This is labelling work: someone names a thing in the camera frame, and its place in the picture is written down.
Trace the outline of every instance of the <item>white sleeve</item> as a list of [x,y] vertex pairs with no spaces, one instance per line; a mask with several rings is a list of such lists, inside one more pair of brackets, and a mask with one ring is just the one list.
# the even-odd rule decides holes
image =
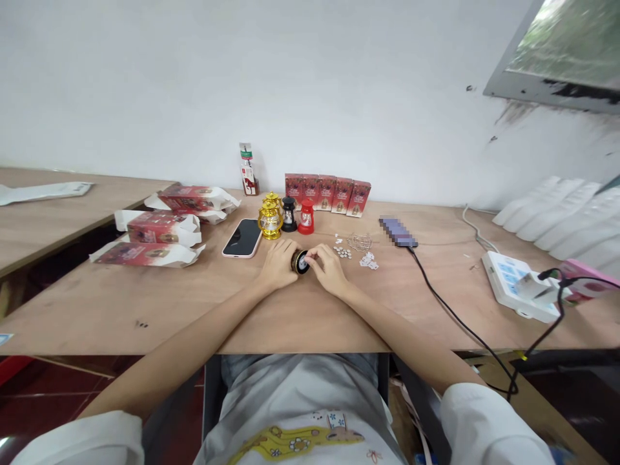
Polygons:
[[33,440],[12,465],[142,465],[142,420],[111,411],[64,424]]
[[549,447],[506,399],[474,383],[450,386],[441,401],[441,422],[452,464],[553,465]]

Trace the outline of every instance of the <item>forearm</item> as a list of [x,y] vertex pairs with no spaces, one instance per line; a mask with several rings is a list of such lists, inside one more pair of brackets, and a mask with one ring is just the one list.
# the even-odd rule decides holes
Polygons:
[[440,394],[459,382],[485,386],[484,381],[454,352],[357,287],[347,287],[338,297],[355,310],[412,371]]
[[142,419],[193,375],[272,289],[256,281],[145,355],[79,416],[122,410]]

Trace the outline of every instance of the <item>window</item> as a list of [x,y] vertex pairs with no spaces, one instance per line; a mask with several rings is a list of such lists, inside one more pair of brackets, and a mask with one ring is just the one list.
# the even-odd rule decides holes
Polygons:
[[534,0],[484,95],[620,114],[620,1]]

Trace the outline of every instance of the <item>person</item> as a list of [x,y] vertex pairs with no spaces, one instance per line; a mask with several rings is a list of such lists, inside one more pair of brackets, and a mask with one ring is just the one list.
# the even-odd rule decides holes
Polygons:
[[[276,243],[243,291],[141,358],[77,420],[34,439],[13,463],[143,463],[143,421],[215,354],[261,300],[298,279],[291,270],[298,248],[290,239]],[[499,394],[456,354],[348,281],[328,246],[311,249],[306,260],[328,293],[357,312],[442,395],[440,414],[452,463],[553,464],[547,445]],[[405,464],[372,363],[369,356],[335,354],[269,355],[251,364],[241,356],[223,363],[228,394],[220,421],[194,463]]]

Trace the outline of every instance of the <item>black wire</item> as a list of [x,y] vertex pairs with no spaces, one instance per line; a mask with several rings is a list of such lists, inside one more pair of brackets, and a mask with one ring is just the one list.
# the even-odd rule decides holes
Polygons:
[[[420,263],[420,260],[418,260],[418,256],[415,254],[415,250],[413,249],[413,247],[407,247],[407,249],[409,250],[409,252],[411,252],[411,254],[413,255],[413,259],[415,260],[415,262],[420,267],[420,271],[422,271],[422,276],[424,277],[424,281],[426,282],[426,285],[428,286],[428,289],[430,289],[430,291],[433,293],[433,295],[435,297],[437,297],[437,300],[439,300],[439,302],[441,302],[444,305],[444,307],[452,314],[452,316],[456,319],[456,321],[458,321],[459,324],[463,328],[465,328],[473,337],[476,338],[476,340],[478,342],[480,342],[480,344],[482,344],[482,346],[485,349],[487,349],[491,353],[493,358],[497,361],[497,363],[499,363],[499,365],[502,367],[504,372],[506,372],[506,375],[508,376],[508,379],[510,379],[512,381],[512,374],[508,371],[508,368],[506,368],[506,365],[504,365],[504,362],[502,362],[502,360],[497,356],[497,354],[493,351],[493,349],[491,347],[489,347],[489,345],[479,335],[477,335],[469,326],[467,326],[463,322],[463,320],[461,320],[459,318],[459,316],[454,312],[454,310],[452,308],[450,308],[450,306],[446,303],[446,301],[444,299],[442,299],[439,294],[437,294],[436,290],[433,288],[433,286],[429,282],[428,277],[426,276],[426,272],[424,270],[424,267]],[[492,386],[491,384],[488,384],[488,383],[487,383],[487,385],[490,388],[494,389],[495,391],[499,391],[501,393],[507,394],[508,396],[510,396],[512,394],[519,394],[519,387],[517,386],[516,383],[512,383],[511,382],[511,384],[509,385],[507,391],[505,389],[500,389],[499,387]]]
[[[564,319],[564,303],[562,299],[562,291],[564,291],[564,289],[574,283],[576,283],[579,280],[582,279],[589,279],[589,280],[593,280],[593,281],[599,281],[599,282],[604,282],[607,284],[610,284],[614,287],[616,287],[617,289],[620,289],[620,286],[618,286],[615,283],[612,283],[611,281],[608,280],[604,280],[602,278],[594,278],[592,276],[578,276],[576,278],[570,278],[570,279],[566,279],[564,273],[562,272],[562,270],[560,270],[560,268],[551,268],[547,271],[543,271],[541,274],[539,274],[539,279],[544,281],[545,279],[547,279],[550,275],[551,272],[553,271],[559,271],[560,276],[562,277],[562,280],[559,282],[559,289],[557,290],[557,306],[559,308],[559,312],[560,312],[560,316],[558,317],[558,319],[556,321],[553,322],[553,324],[547,328],[547,330],[530,346],[529,349],[527,349],[525,351],[525,353],[523,354],[523,359],[527,360],[528,357],[532,354],[532,352],[534,352],[534,349],[536,347],[538,347],[538,345],[549,335],[551,334],[551,332],[560,324],[560,322]],[[512,376],[510,377],[510,385],[508,386],[508,395],[506,396],[506,400],[508,402],[510,402],[510,398],[513,395],[513,391],[512,391],[512,386],[517,386],[517,377],[519,376],[519,370],[517,368],[515,368],[514,373],[512,374]]]
[[[420,267],[420,271],[422,272],[422,276],[424,277],[424,281],[426,282],[426,285],[428,286],[428,289],[430,289],[430,291],[433,293],[433,295],[439,300],[439,302],[441,302],[443,304],[443,306],[452,314],[452,316],[456,319],[456,321],[459,322],[459,324],[465,328],[473,337],[476,338],[476,340],[478,342],[480,342],[480,344],[482,344],[482,346],[487,349],[491,355],[493,356],[493,358],[499,363],[499,365],[502,367],[502,369],[504,370],[504,372],[507,374],[508,378],[510,379],[510,384],[508,385],[508,390],[506,389],[500,389],[499,387],[495,387],[491,384],[487,383],[487,386],[489,386],[489,388],[494,389],[495,391],[501,392],[506,394],[506,400],[510,403],[510,399],[512,398],[513,395],[519,394],[519,387],[517,386],[517,377],[519,376],[519,370],[515,367],[514,372],[512,374],[510,374],[510,371],[508,371],[508,368],[506,368],[506,365],[504,365],[504,362],[502,362],[502,360],[500,360],[500,358],[497,356],[497,354],[493,351],[493,349],[491,347],[489,347],[489,345],[479,336],[477,335],[469,326],[467,326],[463,320],[461,320],[459,318],[459,316],[454,312],[454,310],[452,308],[450,308],[450,306],[446,303],[445,300],[443,300],[441,298],[441,296],[439,294],[437,294],[436,290],[433,288],[433,286],[431,285],[430,281],[428,280],[428,277],[426,276],[426,272],[424,270],[424,267],[422,266],[422,264],[420,263],[420,260],[418,260],[418,256],[415,254],[415,250],[413,247],[407,247],[408,251],[413,255],[413,259],[415,260],[415,262],[418,264],[418,266]],[[620,286],[618,286],[615,283],[612,283],[611,281],[608,280],[604,280],[602,278],[594,278],[591,276],[578,276],[576,278],[570,278],[570,279],[566,279],[564,273],[562,272],[562,270],[560,270],[560,268],[550,268],[546,271],[543,271],[542,273],[539,274],[539,279],[541,281],[544,281],[545,279],[547,279],[552,272],[554,271],[558,271],[562,280],[559,282],[559,288],[558,288],[558,292],[557,292],[557,305],[559,308],[559,313],[560,316],[553,322],[553,324],[547,328],[547,330],[530,346],[529,349],[527,349],[525,351],[525,353],[523,354],[523,359],[527,360],[528,357],[532,354],[532,352],[534,352],[534,350],[536,349],[536,347],[549,335],[551,334],[551,332],[562,322],[562,320],[564,319],[564,304],[563,304],[563,299],[562,299],[562,293],[564,291],[565,288],[567,288],[568,286],[574,284],[575,282],[582,280],[582,279],[589,279],[589,280],[593,280],[593,281],[599,281],[599,282],[604,282],[607,284],[610,284],[618,289],[620,289]]]

